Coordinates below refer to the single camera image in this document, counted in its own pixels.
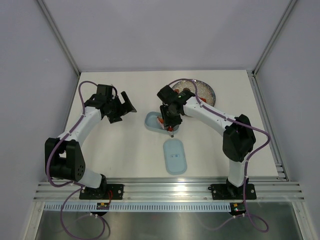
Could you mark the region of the light blue lunch box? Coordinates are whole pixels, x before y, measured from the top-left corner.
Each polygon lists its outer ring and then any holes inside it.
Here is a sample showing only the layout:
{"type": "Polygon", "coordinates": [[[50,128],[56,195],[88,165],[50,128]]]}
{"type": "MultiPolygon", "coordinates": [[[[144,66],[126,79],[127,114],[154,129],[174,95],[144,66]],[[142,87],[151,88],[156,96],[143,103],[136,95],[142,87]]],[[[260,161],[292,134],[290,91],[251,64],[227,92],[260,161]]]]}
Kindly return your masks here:
{"type": "Polygon", "coordinates": [[[149,112],[145,117],[144,126],[146,127],[147,130],[152,132],[169,134],[169,131],[164,130],[162,125],[159,124],[159,122],[157,121],[157,116],[162,118],[162,115],[160,112],[155,112],[155,111],[149,112]]]}

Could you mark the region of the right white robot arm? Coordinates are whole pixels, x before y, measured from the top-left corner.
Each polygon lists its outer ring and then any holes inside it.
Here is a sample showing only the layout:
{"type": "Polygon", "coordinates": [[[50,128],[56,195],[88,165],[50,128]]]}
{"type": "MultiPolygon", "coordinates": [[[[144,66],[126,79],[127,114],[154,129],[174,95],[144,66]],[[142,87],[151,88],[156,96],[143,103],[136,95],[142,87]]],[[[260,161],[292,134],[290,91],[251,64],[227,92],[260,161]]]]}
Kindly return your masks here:
{"type": "Polygon", "coordinates": [[[245,192],[245,158],[253,150],[256,137],[247,116],[230,116],[217,110],[188,89],[174,91],[165,85],[158,93],[163,126],[173,129],[179,126],[182,116],[192,117],[214,129],[222,136],[222,151],[229,159],[229,173],[220,194],[239,199],[245,192]]]}

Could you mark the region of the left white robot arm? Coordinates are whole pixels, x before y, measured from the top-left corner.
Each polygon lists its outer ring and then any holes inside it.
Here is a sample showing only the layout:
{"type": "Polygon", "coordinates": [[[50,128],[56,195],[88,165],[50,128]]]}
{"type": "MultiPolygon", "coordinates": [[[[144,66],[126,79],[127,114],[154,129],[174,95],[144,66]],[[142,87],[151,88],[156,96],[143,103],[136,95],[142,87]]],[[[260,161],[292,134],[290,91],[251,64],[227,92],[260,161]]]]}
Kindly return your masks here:
{"type": "Polygon", "coordinates": [[[108,194],[108,186],[103,175],[87,168],[82,153],[82,145],[93,128],[104,118],[113,124],[122,117],[137,110],[125,91],[118,92],[113,85],[96,84],[96,92],[87,100],[79,95],[81,114],[76,123],[56,138],[48,138],[44,144],[45,174],[49,183],[58,188],[63,184],[54,179],[66,180],[82,188],[90,188],[97,199],[108,194]]]}

